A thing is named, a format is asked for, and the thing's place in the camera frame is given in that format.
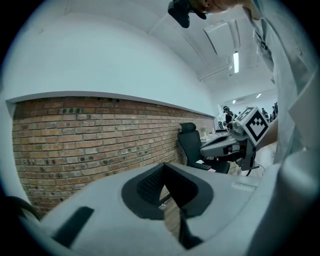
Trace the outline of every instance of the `white lab coat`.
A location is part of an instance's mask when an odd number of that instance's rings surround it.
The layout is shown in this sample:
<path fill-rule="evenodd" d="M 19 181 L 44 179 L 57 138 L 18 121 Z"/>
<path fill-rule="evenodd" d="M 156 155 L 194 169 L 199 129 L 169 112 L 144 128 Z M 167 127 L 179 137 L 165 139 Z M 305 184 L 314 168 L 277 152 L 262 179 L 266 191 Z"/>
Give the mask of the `white lab coat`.
<path fill-rule="evenodd" d="M 277 0 L 252 0 L 261 19 L 253 20 L 257 53 L 273 72 L 277 89 L 278 140 L 275 163 L 301 150 L 304 144 L 288 113 L 299 94 L 319 66 L 319 59 L 309 37 L 293 14 Z"/>

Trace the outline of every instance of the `ceiling light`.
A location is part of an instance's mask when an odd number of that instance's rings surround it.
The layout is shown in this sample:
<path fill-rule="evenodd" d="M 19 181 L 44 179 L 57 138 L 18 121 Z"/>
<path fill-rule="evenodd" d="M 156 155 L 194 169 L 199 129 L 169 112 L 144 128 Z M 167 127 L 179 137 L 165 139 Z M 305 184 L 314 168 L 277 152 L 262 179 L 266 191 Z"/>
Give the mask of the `ceiling light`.
<path fill-rule="evenodd" d="M 239 53 L 236 51 L 233 54 L 234 73 L 239 72 Z"/>

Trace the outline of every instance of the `desk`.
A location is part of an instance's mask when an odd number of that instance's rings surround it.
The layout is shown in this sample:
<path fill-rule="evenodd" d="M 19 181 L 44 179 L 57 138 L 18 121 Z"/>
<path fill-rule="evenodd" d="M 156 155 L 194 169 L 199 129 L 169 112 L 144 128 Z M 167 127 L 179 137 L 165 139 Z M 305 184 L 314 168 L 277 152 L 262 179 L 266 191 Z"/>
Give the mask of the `desk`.
<path fill-rule="evenodd" d="M 203 144 L 207 143 L 208 141 L 211 141 L 212 139 L 216 139 L 219 136 L 227 135 L 227 134 L 229 134 L 229 132 L 218 132 L 215 134 L 208 134 L 207 136 L 203 136 L 200 138 L 201 144 L 203 145 Z"/>

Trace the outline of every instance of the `brick wall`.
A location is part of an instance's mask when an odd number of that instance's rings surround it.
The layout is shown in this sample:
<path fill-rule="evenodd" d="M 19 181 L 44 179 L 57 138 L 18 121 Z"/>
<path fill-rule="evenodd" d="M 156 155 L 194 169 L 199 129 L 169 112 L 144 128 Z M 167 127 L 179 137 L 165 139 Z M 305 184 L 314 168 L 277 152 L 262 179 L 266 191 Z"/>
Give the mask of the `brick wall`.
<path fill-rule="evenodd" d="M 19 102 L 12 128 L 18 176 L 44 215 L 102 177 L 158 162 L 185 164 L 177 133 L 186 122 L 207 133 L 214 125 L 209 116 L 139 101 L 60 97 Z"/>

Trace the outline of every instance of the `office chair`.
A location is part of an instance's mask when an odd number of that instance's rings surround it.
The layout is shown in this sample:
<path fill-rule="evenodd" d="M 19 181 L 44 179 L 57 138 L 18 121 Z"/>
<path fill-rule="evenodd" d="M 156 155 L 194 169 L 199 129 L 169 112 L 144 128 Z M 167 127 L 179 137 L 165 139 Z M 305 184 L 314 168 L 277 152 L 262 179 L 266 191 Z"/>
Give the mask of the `office chair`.
<path fill-rule="evenodd" d="M 224 126 L 222 125 L 222 122 L 219 121 L 218 124 L 219 124 L 220 130 L 223 130 Z"/>
<path fill-rule="evenodd" d="M 227 174 L 230 168 L 230 163 L 222 162 L 217 159 L 204 159 L 200 154 L 202 146 L 199 132 L 196 130 L 196 125 L 193 122 L 180 123 L 181 132 L 178 133 L 178 140 L 186 154 L 187 166 L 208 171 L 209 169 L 216 170 L 217 173 Z"/>

